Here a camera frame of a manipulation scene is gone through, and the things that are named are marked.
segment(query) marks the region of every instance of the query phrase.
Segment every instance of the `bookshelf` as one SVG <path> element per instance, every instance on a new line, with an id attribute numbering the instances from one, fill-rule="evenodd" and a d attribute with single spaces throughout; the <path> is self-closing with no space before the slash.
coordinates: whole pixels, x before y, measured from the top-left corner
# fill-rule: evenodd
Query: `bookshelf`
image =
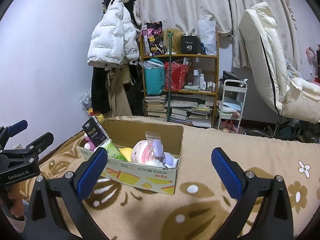
<path id="1" fill-rule="evenodd" d="M 183 58 L 183 57 L 188 57 L 191 60 L 195 57 L 199 58 L 209 58 L 212 60 L 212 70 L 211 71 L 206 71 L 203 70 L 202 73 L 204 74 L 212 74 L 214 75 L 214 80 L 216 83 L 216 88 L 214 92 L 206 92 L 206 91 L 189 91 L 189 90 L 180 90 L 180 91 L 171 91 L 171 93 L 180 93 L 180 94 L 201 94 L 201 95 L 207 95 L 207 96 L 213 96 L 214 97 L 214 104 L 212 107 L 212 127 L 215 124 L 215 118 L 216 118 L 216 112 L 217 112 L 217 91 L 218 91 L 218 84 L 219 84 L 219 32 L 216 31 L 216 42 L 217 42 L 217 55 L 203 55 L 203 54 L 172 54 L 172 61 L 174 61 L 176 58 Z M 145 56 L 144 55 L 144 40 L 142 35 L 140 35 L 140 55 L 141 55 L 141 61 L 148 60 L 150 58 L 163 58 L 163 59 L 168 59 L 169 61 L 169 55 L 164 54 L 164 55 L 155 55 L 153 57 L 151 56 Z M 142 82 L 143 82 L 143 94 L 144 98 L 147 96 L 147 91 L 146 91 L 146 84 L 145 84 L 145 77 L 144 77 L 144 71 L 142 70 Z"/>

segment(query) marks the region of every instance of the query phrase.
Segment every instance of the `human hand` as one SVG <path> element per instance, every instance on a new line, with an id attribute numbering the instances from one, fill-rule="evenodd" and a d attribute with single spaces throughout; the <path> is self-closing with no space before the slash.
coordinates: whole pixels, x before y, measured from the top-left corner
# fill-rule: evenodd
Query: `human hand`
<path id="1" fill-rule="evenodd" d="M 11 186 L 10 191 L 8 192 L 8 198 L 13 202 L 13 206 L 10 208 L 11 214 L 17 218 L 21 217 L 24 212 L 24 206 L 18 183 Z"/>

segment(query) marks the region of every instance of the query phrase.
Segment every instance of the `green tissue package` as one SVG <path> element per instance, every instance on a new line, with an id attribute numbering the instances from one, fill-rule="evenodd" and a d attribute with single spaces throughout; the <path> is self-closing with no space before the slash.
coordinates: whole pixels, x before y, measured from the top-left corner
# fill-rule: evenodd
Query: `green tissue package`
<path id="1" fill-rule="evenodd" d="M 110 138 L 108 138 L 108 140 L 106 140 L 104 143 L 102 143 L 99 147 L 105 148 L 107 150 L 108 157 L 118 159 L 121 161 L 127 161 L 123 157 L 123 155 L 121 154 L 119 149 L 113 144 L 113 142 L 111 141 Z"/>

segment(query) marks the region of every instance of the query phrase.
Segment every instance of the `white chair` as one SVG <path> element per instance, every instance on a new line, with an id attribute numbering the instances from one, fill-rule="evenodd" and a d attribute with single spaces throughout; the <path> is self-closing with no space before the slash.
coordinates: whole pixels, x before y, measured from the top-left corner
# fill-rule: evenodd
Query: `white chair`
<path id="1" fill-rule="evenodd" d="M 290 80 L 277 21 L 268 3 L 258 3 L 246 10 L 239 30 L 255 85 L 267 105 L 280 117 L 320 122 L 320 86 L 301 78 Z"/>

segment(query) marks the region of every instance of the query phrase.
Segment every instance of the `white puffer jacket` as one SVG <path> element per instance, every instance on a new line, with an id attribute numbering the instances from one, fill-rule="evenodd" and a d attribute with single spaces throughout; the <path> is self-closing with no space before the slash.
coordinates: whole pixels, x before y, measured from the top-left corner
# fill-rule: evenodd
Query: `white puffer jacket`
<path id="1" fill-rule="evenodd" d="M 136 29 L 124 6 L 128 1 L 110 2 L 101 22 L 92 33 L 88 65 L 110 69 L 139 58 Z"/>

